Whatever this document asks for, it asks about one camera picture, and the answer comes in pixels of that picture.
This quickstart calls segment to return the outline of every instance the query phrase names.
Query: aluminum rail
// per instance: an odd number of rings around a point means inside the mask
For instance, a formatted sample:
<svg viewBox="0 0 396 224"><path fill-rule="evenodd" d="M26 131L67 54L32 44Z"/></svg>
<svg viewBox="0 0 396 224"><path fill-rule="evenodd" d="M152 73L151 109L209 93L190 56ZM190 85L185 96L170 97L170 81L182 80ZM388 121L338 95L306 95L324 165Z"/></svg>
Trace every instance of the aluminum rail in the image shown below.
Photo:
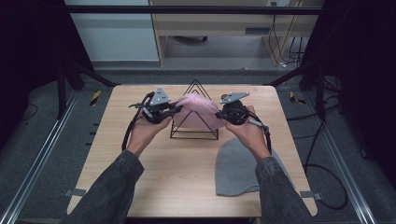
<svg viewBox="0 0 396 224"><path fill-rule="evenodd" d="M110 14L259 14L259 15L321 15L337 12L322 7L220 7L220 6L43 6L44 10L68 13Z"/></svg>
<svg viewBox="0 0 396 224"><path fill-rule="evenodd" d="M17 194L14 196L12 202L7 207L6 212L0 217L1 224L12 224L18 218L27 198L30 195L33 187L35 186L35 182L37 181L41 171L43 170L50 153L55 146L59 135L64 128L69 116L73 110L74 105L76 104L76 100L78 98L78 91L73 91L72 95L69 98L67 103L67 108L64 112L64 115L55 122L49 136L35 158L35 162L31 166L28 174L24 178L20 188L18 189Z"/></svg>

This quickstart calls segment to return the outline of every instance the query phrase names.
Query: finger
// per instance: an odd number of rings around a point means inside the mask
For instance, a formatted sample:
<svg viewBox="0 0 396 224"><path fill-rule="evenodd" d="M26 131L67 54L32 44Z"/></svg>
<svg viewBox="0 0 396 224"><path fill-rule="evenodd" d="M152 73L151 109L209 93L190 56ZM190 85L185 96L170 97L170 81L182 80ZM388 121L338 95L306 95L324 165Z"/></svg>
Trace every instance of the finger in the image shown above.
<svg viewBox="0 0 396 224"><path fill-rule="evenodd" d="M254 110L253 105L248 105L248 106L247 106L247 110L250 111L250 112L252 112L252 113L256 113L256 111Z"/></svg>

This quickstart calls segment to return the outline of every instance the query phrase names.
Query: wrist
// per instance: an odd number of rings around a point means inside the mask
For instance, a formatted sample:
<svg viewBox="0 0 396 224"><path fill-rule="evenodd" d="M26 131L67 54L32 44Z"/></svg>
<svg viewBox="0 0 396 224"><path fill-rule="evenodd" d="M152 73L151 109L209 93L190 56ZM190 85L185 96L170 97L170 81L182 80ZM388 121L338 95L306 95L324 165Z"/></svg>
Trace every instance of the wrist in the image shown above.
<svg viewBox="0 0 396 224"><path fill-rule="evenodd" d="M262 161L264 158L271 157L271 153L267 147L255 147L250 150L256 162Z"/></svg>

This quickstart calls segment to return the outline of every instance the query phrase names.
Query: floor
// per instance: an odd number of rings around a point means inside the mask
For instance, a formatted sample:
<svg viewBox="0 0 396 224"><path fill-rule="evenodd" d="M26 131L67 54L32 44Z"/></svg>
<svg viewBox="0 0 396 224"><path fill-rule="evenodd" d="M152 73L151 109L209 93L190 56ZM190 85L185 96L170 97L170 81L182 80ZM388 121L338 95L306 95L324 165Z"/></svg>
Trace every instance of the floor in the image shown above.
<svg viewBox="0 0 396 224"><path fill-rule="evenodd" d="M297 51L295 43L291 48ZM286 67L273 66L268 52L259 37L222 37L210 36L206 42L197 38L172 37L163 67L136 67L130 69L98 70L97 72L114 82L122 84L189 84L198 78L203 85L208 84L250 84L261 85L287 74L294 69L296 61L286 53L290 61ZM22 202L17 223L57 223L65 215L70 198L64 196L66 189L73 189L79 172L87 157L94 133L106 108L111 88L104 87L84 76L86 86L77 93L68 89L68 96L76 97L76 104L62 129L62 133L44 160L40 175L34 186ZM287 118L312 114L310 102L314 91L300 91L300 77L293 78L276 88L279 100ZM89 106L95 91L102 94L95 107ZM306 100L299 104L290 100L290 92L295 98ZM337 105L333 92L326 92L327 106ZM30 95L31 105L25 112L20 126L0 154L0 213L6 211L18 188L28 174L32 164L51 129L56 125L57 93L56 83L34 90ZM336 106L326 115L325 129L318 135L313 147L310 163L318 164L332 172L317 166L308 167L307 178L314 192L321 193L323 200L317 202L317 223L396 223L396 192L384 177L375 161L361 157L360 145L350 130L342 108ZM314 137L318 131L318 119L291 119L290 131L294 138L302 163L305 162ZM337 178L340 171L333 160L329 139L333 140L363 196L364 203L373 220L364 221L359 217L356 199L345 201L345 193ZM240 220L241 223L251 219ZM151 220L150 223L197 223L197 220Z"/></svg>

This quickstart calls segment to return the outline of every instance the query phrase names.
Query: white wall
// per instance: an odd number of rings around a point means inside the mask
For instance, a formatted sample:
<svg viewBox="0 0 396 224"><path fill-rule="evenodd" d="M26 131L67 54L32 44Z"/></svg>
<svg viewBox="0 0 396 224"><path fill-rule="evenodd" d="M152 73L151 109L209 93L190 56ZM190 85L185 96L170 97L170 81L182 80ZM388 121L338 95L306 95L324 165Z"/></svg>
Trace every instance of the white wall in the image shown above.
<svg viewBox="0 0 396 224"><path fill-rule="evenodd" d="M147 6L147 0L65 0L67 5ZM72 14L93 62L158 62L149 14Z"/></svg>

